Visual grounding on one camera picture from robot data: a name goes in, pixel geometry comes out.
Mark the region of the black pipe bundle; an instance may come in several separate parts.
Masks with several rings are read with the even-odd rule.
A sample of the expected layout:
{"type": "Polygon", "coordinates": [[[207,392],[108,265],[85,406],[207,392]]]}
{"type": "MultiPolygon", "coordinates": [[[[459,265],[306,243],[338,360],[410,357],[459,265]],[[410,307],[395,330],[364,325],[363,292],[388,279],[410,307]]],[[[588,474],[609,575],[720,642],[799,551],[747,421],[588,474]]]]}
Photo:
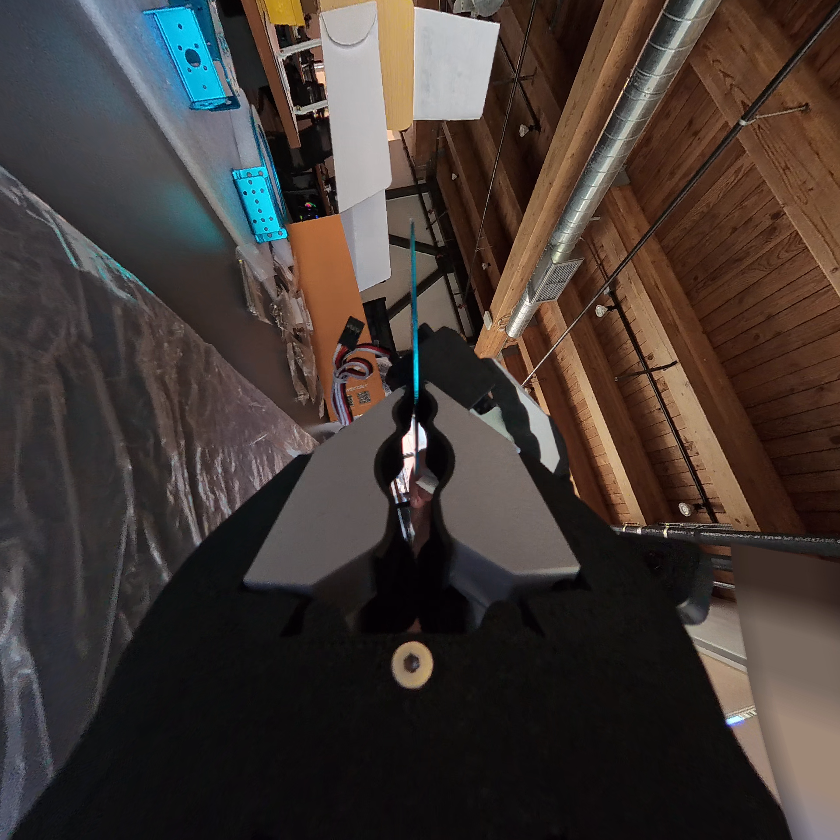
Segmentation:
{"type": "Polygon", "coordinates": [[[701,523],[658,523],[639,526],[625,524],[612,527],[619,534],[635,537],[682,541],[718,547],[751,547],[783,553],[810,554],[826,559],[839,559],[839,538],[811,534],[755,532],[701,523]]]}

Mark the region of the blue perforated flat bracket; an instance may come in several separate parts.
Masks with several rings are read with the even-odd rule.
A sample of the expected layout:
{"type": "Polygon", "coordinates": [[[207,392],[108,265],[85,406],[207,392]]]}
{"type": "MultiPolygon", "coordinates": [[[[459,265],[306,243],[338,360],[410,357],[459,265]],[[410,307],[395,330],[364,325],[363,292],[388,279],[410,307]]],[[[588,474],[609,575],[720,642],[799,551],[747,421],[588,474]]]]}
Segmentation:
{"type": "Polygon", "coordinates": [[[287,239],[286,207],[265,166],[232,170],[231,176],[255,241],[262,244],[287,239]]]}

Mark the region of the pile of small screw bags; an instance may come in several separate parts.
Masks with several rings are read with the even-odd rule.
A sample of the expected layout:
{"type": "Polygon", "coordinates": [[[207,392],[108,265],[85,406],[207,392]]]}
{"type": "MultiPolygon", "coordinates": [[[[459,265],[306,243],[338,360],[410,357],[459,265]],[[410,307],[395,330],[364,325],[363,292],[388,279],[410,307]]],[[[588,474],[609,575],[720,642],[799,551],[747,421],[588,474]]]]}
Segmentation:
{"type": "Polygon", "coordinates": [[[294,263],[273,258],[272,271],[268,272],[259,268],[240,246],[235,256],[246,309],[277,332],[296,403],[310,406],[319,421],[327,421],[326,399],[312,345],[313,323],[294,263]]]}

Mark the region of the small blue U bracket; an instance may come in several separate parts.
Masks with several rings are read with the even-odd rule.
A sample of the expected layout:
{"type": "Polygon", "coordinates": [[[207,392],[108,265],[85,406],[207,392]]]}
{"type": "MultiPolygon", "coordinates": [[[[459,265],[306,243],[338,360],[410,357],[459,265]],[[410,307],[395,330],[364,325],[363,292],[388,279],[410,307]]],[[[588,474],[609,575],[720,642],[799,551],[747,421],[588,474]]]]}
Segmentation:
{"type": "Polygon", "coordinates": [[[143,14],[162,38],[191,110],[240,108],[242,91],[215,1],[171,1],[143,14]]]}

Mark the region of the blue round metal plate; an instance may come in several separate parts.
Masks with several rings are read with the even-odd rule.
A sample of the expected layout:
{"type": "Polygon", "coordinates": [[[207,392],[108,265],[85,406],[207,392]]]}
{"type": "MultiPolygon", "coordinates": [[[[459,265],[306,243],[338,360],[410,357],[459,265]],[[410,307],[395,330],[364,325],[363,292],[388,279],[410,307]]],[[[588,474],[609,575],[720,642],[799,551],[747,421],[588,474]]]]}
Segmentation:
{"type": "Polygon", "coordinates": [[[419,338],[418,338],[418,290],[417,290],[417,240],[415,222],[410,220],[409,253],[411,258],[411,328],[412,328],[412,386],[413,386],[413,477],[419,478],[421,463],[419,458],[419,414],[418,406],[421,395],[421,375],[419,370],[419,338]]]}

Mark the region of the orange cardboard box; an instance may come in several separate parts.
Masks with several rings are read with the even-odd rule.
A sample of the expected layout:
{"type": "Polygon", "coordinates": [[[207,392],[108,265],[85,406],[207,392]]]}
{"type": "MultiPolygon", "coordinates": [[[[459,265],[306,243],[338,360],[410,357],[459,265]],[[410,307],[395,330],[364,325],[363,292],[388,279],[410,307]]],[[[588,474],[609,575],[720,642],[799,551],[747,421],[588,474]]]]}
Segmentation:
{"type": "Polygon", "coordinates": [[[389,133],[478,119],[499,24],[413,2],[322,2],[318,26],[339,212],[292,224],[290,246],[329,417],[350,424],[384,398],[375,353],[340,335],[392,273],[389,133]]]}

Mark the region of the white foam sheet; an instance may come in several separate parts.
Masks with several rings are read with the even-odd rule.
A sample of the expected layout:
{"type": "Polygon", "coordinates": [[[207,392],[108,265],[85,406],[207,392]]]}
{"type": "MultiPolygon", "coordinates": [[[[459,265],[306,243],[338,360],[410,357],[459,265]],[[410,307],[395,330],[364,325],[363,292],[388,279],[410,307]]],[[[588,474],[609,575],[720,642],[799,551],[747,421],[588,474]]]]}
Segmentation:
{"type": "MultiPolygon", "coordinates": [[[[228,45],[228,32],[221,18],[228,45]]],[[[276,241],[257,243],[233,184],[231,171],[265,166],[277,189],[279,183],[270,161],[265,131],[255,108],[241,88],[240,108],[225,112],[195,111],[177,76],[162,38],[144,15],[168,2],[80,2],[80,8],[118,69],[139,96],[140,104],[160,129],[192,183],[211,208],[212,216],[233,239],[236,247],[255,259],[259,268],[272,271],[276,241]]]]}

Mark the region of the silver air duct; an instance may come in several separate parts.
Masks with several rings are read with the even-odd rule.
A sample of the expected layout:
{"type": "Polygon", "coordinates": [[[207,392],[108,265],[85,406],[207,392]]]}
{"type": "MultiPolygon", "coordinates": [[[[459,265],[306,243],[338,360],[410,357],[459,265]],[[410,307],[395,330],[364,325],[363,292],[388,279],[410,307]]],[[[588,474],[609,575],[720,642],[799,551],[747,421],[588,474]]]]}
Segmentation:
{"type": "Polygon", "coordinates": [[[665,4],[511,312],[505,328],[510,339],[522,335],[539,304],[556,301],[570,283],[583,260],[574,249],[586,226],[718,6],[719,1],[665,4]]]}

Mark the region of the clear plastic bag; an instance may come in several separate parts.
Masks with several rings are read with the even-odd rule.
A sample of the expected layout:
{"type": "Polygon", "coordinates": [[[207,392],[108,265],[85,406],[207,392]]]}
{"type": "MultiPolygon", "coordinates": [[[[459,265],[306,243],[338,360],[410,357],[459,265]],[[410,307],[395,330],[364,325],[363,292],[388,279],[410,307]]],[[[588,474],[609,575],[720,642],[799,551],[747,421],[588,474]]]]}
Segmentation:
{"type": "Polygon", "coordinates": [[[173,573],[316,445],[2,170],[2,838],[67,761],[173,573]]]}

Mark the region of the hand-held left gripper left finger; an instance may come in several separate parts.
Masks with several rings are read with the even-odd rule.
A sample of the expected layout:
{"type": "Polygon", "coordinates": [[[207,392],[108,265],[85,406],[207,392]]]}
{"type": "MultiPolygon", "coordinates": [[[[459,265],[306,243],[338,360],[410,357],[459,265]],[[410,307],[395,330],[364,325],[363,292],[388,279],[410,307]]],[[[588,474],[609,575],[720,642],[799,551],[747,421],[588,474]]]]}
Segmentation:
{"type": "Polygon", "coordinates": [[[391,484],[412,398],[395,390],[315,449],[245,573],[244,593],[290,595],[415,629],[414,562],[391,484]]]}

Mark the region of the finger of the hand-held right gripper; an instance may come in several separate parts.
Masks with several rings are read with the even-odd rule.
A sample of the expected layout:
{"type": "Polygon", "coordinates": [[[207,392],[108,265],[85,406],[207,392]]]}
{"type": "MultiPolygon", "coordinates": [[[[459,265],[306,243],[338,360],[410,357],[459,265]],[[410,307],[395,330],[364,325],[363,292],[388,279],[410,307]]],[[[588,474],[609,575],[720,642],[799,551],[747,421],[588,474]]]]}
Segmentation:
{"type": "Polygon", "coordinates": [[[546,469],[569,469],[565,442],[550,415],[507,371],[489,376],[492,386],[472,413],[546,469]]]}

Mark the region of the black servo motor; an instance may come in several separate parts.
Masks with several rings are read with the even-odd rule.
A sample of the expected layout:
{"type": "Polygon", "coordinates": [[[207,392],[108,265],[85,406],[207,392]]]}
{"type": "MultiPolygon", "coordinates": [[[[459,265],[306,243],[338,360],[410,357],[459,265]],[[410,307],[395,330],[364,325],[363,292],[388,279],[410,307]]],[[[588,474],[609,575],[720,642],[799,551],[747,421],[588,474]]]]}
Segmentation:
{"type": "Polygon", "coordinates": [[[479,415],[496,406],[494,377],[489,367],[453,329],[418,327],[418,373],[421,385],[430,383],[467,410],[479,415]]]}

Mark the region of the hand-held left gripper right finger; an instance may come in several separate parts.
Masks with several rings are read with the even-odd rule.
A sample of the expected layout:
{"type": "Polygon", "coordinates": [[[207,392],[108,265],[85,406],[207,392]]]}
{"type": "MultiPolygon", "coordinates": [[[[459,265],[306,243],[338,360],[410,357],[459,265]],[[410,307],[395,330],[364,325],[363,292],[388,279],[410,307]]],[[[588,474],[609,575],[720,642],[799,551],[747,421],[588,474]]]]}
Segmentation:
{"type": "Polygon", "coordinates": [[[494,603],[517,602],[573,581],[580,564],[533,483],[517,447],[436,385],[430,443],[444,446],[434,501],[451,554],[448,583],[465,597],[470,625],[494,603]]]}

